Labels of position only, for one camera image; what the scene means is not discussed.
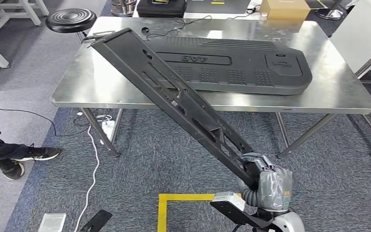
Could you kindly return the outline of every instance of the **metal bucket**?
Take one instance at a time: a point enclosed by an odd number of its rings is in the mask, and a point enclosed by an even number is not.
[[[112,0],[112,14],[120,17],[133,16],[137,0]]]

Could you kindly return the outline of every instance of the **white device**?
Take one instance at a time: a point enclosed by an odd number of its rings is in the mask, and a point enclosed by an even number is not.
[[[62,232],[66,214],[44,214],[38,232]]]
[[[219,192],[214,195],[211,202],[229,202],[237,207],[239,210],[244,211],[245,201],[234,192]]]
[[[103,129],[104,133],[107,135],[107,138],[109,138],[109,140],[112,139],[112,133],[113,133],[113,128],[114,128],[115,123],[116,122],[113,120],[101,122],[101,128]]]

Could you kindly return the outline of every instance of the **yellow floor tape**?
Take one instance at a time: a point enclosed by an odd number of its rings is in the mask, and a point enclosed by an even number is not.
[[[213,193],[181,194],[161,193],[158,195],[157,232],[167,231],[167,201],[211,201]]]

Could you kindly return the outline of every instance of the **black stool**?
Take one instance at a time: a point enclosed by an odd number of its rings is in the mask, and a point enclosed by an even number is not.
[[[84,31],[90,29],[96,19],[96,14],[91,10],[70,8],[50,14],[46,18],[46,26],[58,33],[76,33],[82,41],[87,36]]]

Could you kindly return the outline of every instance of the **stainless steel table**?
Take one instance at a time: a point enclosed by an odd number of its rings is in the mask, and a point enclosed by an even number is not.
[[[142,36],[143,27],[148,27],[150,33],[164,34],[179,26],[173,19],[100,17],[90,34],[129,27]],[[280,157],[286,156],[302,144],[336,114],[371,113],[370,94],[316,22],[306,21],[297,25],[278,21],[261,23],[256,20],[206,19],[189,24],[170,35],[280,41],[304,52],[313,80],[302,94],[276,96],[200,91],[216,110],[275,112],[286,145],[286,150]],[[106,146],[117,155],[112,144],[114,139],[111,142],[107,139],[89,108],[119,108],[114,130],[116,133],[123,108],[145,109],[156,106],[100,54],[88,48],[88,45],[89,43],[84,43],[80,47],[75,61],[60,81],[51,101],[58,107],[82,108]],[[327,115],[291,144],[281,117],[282,112]]]

